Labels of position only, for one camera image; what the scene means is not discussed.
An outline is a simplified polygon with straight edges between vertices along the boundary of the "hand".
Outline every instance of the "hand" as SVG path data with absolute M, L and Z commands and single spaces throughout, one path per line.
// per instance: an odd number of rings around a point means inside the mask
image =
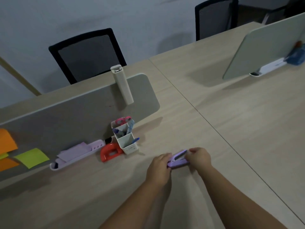
M 159 188 L 166 185 L 170 178 L 171 169 L 167 168 L 167 162 L 172 154 L 161 154 L 155 157 L 147 169 L 146 181 Z
M 185 155 L 185 159 L 198 171 L 212 167 L 211 155 L 204 148 L 191 148 Z

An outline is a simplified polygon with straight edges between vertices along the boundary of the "blue object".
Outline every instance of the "blue object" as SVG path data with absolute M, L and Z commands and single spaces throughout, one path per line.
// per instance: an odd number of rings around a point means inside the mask
M 139 137 L 138 137 L 138 138 L 133 139 L 133 141 L 132 141 L 131 145 L 132 145 L 133 143 L 137 142 L 139 139 L 140 139 Z
M 122 132 L 121 130 L 118 130 L 117 128 L 113 128 L 112 131 L 113 131 L 115 134 L 117 134 L 117 136 L 120 136 L 120 137 L 125 136 L 125 133 Z
M 301 65 L 305 61 L 305 45 L 292 50 L 285 60 L 288 64 Z
M 134 124 L 135 124 L 135 121 L 134 121 L 134 120 L 131 120 L 131 121 L 128 122 L 128 125 L 129 125 L 129 126 L 128 126 L 128 129 L 127 129 L 126 134 L 129 134 L 129 133 L 132 132 L 132 128 L 133 128 Z

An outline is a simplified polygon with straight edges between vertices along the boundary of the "white clip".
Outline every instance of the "white clip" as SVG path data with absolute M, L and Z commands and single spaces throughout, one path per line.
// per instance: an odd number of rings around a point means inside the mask
M 122 96 L 125 100 L 126 105 L 132 104 L 134 102 L 132 98 L 132 93 L 129 89 L 129 85 L 124 73 L 124 70 L 121 65 L 115 65 L 110 68 L 112 71 L 112 75 L 114 77 L 114 80 L 116 81 L 117 85 L 119 86 L 119 89 L 122 93 Z

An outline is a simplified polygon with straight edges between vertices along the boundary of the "person's left hand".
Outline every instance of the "person's left hand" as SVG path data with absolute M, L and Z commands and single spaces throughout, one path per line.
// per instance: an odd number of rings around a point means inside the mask
M 159 188 L 165 186 L 170 178 L 171 169 L 167 168 L 167 162 L 172 157 L 172 154 L 161 154 L 155 157 L 147 169 L 146 181 Z

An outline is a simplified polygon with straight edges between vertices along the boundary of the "red hole punch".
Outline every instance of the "red hole punch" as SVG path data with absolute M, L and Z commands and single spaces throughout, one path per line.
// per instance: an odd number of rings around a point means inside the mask
M 119 155 L 121 155 L 123 152 L 123 150 L 120 148 L 118 143 L 111 143 L 111 144 L 107 144 L 104 147 L 102 147 L 101 149 L 101 161 L 102 162 L 107 162 Z

